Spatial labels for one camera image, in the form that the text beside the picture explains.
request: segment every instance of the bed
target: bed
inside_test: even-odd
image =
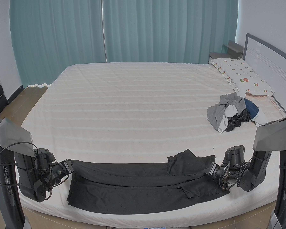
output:
[[[274,97],[247,98],[271,121],[286,116],[281,85],[271,81],[274,71],[278,75],[276,81],[286,82],[286,56],[265,44],[248,34],[245,60],[254,65],[253,69],[276,93]],[[265,59],[270,59],[271,67]],[[234,145],[245,146],[247,161],[252,156],[254,123],[242,123],[232,132],[219,133],[206,119],[206,109],[218,103],[220,95],[232,92],[212,65],[79,64],[62,72],[22,127],[31,132],[39,148],[49,149],[57,161],[71,158],[98,163],[167,162],[168,156],[188,148],[196,156],[214,154],[221,164],[225,150]],[[53,189],[51,199],[42,203],[21,193],[20,198],[24,207],[84,223],[121,228],[187,227],[227,219],[274,201],[278,166],[279,153],[273,152],[265,181],[253,191],[244,192],[234,186],[231,193],[221,198],[153,214],[99,214],[69,206],[66,198],[71,179]]]

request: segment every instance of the black baseboard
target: black baseboard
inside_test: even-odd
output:
[[[23,85],[21,85],[12,95],[8,98],[8,104],[11,102],[23,91]]]

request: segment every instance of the white pillow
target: white pillow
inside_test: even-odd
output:
[[[246,97],[246,93],[272,96],[274,91],[243,59],[219,58],[209,63],[214,65],[232,86],[236,94]]]

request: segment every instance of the headboard gray frame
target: headboard gray frame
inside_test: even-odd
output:
[[[286,112],[286,53],[247,33],[243,59],[271,86],[274,99]]]

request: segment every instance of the black cloth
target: black cloth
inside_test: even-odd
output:
[[[146,214],[185,208],[219,198],[223,191],[202,173],[215,157],[190,150],[168,163],[104,164],[72,160],[69,205],[103,214]]]
[[[225,129],[226,132],[232,131],[235,127],[240,127],[242,122],[248,122],[251,120],[251,115],[248,111],[248,109],[244,109],[240,115],[234,115],[231,118],[228,118],[228,125]]]

